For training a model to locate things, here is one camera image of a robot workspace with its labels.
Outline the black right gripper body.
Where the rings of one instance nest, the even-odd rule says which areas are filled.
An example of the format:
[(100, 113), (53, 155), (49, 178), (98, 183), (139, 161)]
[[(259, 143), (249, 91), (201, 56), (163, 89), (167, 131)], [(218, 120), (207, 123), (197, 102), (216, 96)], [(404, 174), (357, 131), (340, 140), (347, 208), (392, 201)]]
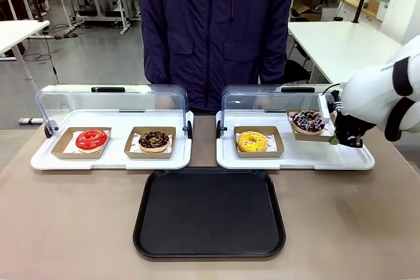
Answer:
[(338, 139), (362, 137), (375, 126), (375, 123), (369, 123), (354, 116), (343, 115), (341, 112), (338, 112), (335, 118), (335, 135)]

